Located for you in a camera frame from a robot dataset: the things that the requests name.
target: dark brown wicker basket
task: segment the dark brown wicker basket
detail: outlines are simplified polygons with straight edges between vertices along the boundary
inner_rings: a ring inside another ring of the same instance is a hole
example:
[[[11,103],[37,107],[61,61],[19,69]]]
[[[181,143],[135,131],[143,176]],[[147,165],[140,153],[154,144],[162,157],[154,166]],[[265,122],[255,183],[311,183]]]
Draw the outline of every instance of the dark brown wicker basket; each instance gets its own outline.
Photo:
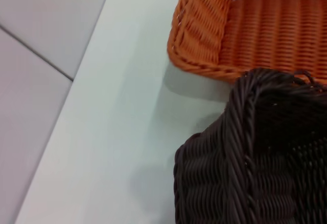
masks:
[[[177,224],[327,223],[327,94],[255,69],[175,155]]]

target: wicker basket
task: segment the wicker basket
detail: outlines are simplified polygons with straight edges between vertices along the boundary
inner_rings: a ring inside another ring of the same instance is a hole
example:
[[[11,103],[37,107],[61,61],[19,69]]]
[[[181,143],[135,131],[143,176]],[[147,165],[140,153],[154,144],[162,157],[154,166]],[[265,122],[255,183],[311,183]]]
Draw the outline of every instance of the wicker basket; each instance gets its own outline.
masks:
[[[268,69],[175,155],[177,224],[327,223],[327,93]]]
[[[179,0],[168,53],[185,71],[230,82],[263,67],[327,83],[327,0]]]

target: white countertop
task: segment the white countertop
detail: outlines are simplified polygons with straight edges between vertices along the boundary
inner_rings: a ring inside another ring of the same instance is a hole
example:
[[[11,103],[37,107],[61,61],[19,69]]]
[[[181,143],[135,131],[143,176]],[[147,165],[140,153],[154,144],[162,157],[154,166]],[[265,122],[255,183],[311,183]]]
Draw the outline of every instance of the white countertop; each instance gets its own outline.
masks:
[[[173,224],[178,147],[229,85],[169,63],[178,0],[106,0],[16,224]]]

